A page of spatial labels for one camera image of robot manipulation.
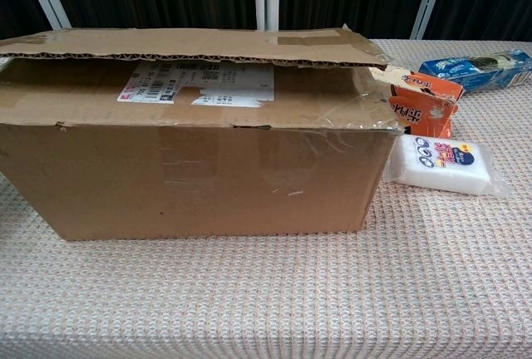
table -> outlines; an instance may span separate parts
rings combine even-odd
[[[379,40],[397,65],[532,43]],[[510,199],[381,183],[357,234],[61,241],[0,176],[0,357],[532,356],[532,84],[468,94]]]

torn cardboard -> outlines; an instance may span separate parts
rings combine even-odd
[[[171,31],[166,37],[170,33],[172,42],[190,35],[189,30]],[[49,42],[24,39],[1,44],[5,53],[53,58],[15,58],[0,72],[0,170],[63,238],[362,228],[401,126],[388,103],[361,94],[353,69],[342,66],[359,64],[361,58],[364,64],[381,66],[378,57],[366,52],[359,56],[354,50],[348,57],[338,55],[335,62],[319,45],[313,51],[321,55],[312,60],[298,48],[292,52],[291,45],[277,56],[259,45],[251,56],[248,47],[245,58],[293,65],[275,67],[273,101],[255,108],[195,106],[201,93],[188,86],[171,105],[127,103],[117,97],[138,62],[120,60],[119,49],[138,49],[141,37],[155,47],[164,45],[140,30],[114,30],[121,46],[105,54],[103,46],[91,47],[107,31],[84,35],[77,30],[74,35],[84,37],[75,42],[71,33],[52,34],[61,50],[55,43],[50,47]],[[226,32],[204,33],[212,39]],[[250,33],[262,36],[261,42],[277,36],[229,35],[240,33],[244,41]],[[288,35],[305,38],[313,33],[326,32]],[[233,58],[239,50],[227,49],[229,55],[217,49],[222,54],[214,60]],[[337,49],[344,50],[342,45]],[[172,50],[165,56],[192,52],[186,45],[185,54],[179,45]],[[83,58],[63,58],[75,52],[83,52]],[[142,56],[155,52],[146,46]],[[197,47],[194,52],[205,56]],[[93,58],[100,56],[112,59]],[[331,68],[298,68],[301,57]]]
[[[358,88],[388,100],[413,135],[452,137],[451,117],[464,93],[461,85],[397,66],[385,71],[358,68],[356,74]]]

